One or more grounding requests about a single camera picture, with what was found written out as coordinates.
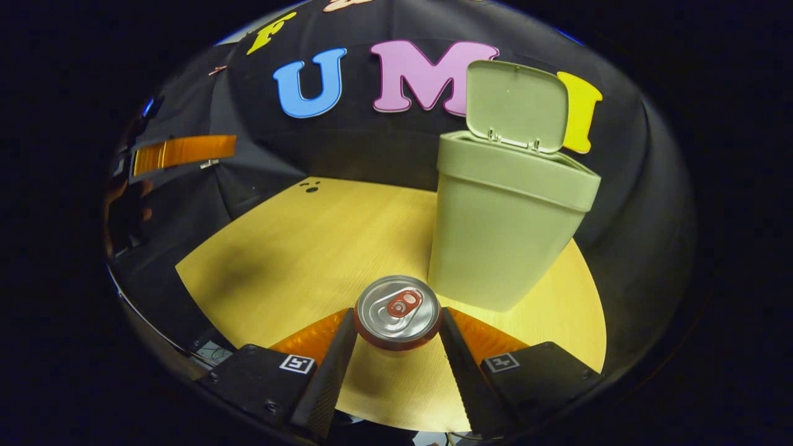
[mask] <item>screw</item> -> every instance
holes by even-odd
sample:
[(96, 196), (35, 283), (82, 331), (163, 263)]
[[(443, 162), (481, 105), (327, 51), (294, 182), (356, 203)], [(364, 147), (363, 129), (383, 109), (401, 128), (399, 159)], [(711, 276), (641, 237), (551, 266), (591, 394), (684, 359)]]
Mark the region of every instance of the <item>screw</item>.
[(271, 400), (271, 399), (266, 399), (266, 400), (264, 400), (264, 407), (265, 407), (265, 409), (267, 409), (267, 410), (270, 412), (270, 414), (272, 414), (272, 415), (275, 415), (275, 414), (277, 414), (277, 413), (278, 413), (278, 411), (280, 411), (280, 410), (281, 410), (281, 407), (278, 405), (278, 403), (276, 403), (275, 401), (273, 401), (273, 400)]

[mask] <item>soda can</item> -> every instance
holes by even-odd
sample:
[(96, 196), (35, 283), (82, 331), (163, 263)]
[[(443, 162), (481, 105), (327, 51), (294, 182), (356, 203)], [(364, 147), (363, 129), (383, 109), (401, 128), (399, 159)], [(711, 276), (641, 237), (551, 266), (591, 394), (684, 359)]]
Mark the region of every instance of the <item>soda can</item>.
[(369, 285), (354, 309), (355, 328), (371, 344), (401, 352), (426, 344), (440, 329), (441, 306), (424, 282), (389, 275)]

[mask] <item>pull tab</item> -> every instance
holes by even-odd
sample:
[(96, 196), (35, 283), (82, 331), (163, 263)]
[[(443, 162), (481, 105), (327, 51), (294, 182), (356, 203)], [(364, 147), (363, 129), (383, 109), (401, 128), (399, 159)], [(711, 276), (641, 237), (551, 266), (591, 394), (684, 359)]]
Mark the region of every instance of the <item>pull tab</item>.
[(421, 304), (421, 297), (414, 290), (405, 290), (391, 299), (386, 308), (391, 316), (405, 317)]

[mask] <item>trash can lid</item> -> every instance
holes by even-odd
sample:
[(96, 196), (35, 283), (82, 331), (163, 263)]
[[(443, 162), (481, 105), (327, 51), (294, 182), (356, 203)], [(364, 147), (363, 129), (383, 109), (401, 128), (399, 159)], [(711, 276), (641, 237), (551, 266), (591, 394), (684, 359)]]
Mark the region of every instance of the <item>trash can lid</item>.
[(543, 153), (561, 148), (568, 92), (556, 75), (517, 63), (476, 60), (467, 76), (465, 123), (471, 133)]

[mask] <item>pink letter m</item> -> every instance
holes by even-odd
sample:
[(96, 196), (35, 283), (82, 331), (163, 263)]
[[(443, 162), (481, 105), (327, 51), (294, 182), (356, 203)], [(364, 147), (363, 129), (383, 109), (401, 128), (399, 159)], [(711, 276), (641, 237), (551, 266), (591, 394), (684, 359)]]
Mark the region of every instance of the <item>pink letter m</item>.
[(449, 113), (465, 116), (465, 70), (474, 60), (492, 60), (498, 49), (477, 42), (456, 42), (436, 64), (412, 42), (391, 40), (375, 44), (372, 53), (380, 56), (382, 87), (374, 109), (402, 112), (410, 108), (410, 99), (402, 94), (402, 79), (408, 83), (421, 108), (431, 110), (449, 82), (451, 98), (443, 103)]

